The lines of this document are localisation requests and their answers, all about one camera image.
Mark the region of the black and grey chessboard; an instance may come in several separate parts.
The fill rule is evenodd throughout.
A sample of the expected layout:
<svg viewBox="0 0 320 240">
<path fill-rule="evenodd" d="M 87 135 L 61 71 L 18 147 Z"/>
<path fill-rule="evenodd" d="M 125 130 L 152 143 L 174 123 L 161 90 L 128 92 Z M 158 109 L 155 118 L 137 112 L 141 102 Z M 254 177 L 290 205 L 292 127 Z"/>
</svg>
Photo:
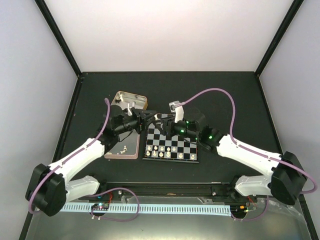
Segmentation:
<svg viewBox="0 0 320 240">
<path fill-rule="evenodd" d="M 198 148 L 195 141 L 178 135 L 162 135 L 157 127 L 161 122 L 148 126 L 144 150 L 144 160 L 198 163 Z"/>
</svg>

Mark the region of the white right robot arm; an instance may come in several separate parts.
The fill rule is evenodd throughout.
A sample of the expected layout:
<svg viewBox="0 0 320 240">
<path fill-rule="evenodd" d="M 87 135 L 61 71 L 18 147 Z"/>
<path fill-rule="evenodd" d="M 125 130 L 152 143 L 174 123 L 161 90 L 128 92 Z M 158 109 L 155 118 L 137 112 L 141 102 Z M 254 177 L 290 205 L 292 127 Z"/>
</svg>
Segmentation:
<svg viewBox="0 0 320 240">
<path fill-rule="evenodd" d="M 228 187 L 228 198 L 234 202 L 251 195 L 272 196 L 293 206 L 307 181 L 297 156 L 259 149 L 223 134 L 208 125 L 204 114 L 196 108 L 184 112 L 179 106 L 167 117 L 156 114 L 152 120 L 166 137 L 179 136 L 195 141 L 204 150 L 229 158 L 259 172 L 258 176 L 242 175 Z"/>
</svg>

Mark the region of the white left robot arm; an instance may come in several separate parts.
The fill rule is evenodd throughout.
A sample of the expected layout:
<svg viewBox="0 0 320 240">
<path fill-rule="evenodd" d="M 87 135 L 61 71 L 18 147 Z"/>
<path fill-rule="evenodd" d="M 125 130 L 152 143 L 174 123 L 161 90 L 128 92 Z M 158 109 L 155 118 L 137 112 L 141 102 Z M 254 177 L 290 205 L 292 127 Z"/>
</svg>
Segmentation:
<svg viewBox="0 0 320 240">
<path fill-rule="evenodd" d="M 155 110 L 137 109 L 133 106 L 121 109 L 110 105 L 108 99 L 106 117 L 94 138 L 88 138 L 80 147 L 64 158 L 49 165 L 40 163 L 31 174 L 25 199 L 31 214 L 43 212 L 51 217 L 63 206 L 75 199 L 93 196 L 103 199 L 108 192 L 106 185 L 93 176 L 78 180 L 73 177 L 93 161 L 99 159 L 120 142 L 123 133 L 145 131 L 155 119 Z"/>
</svg>

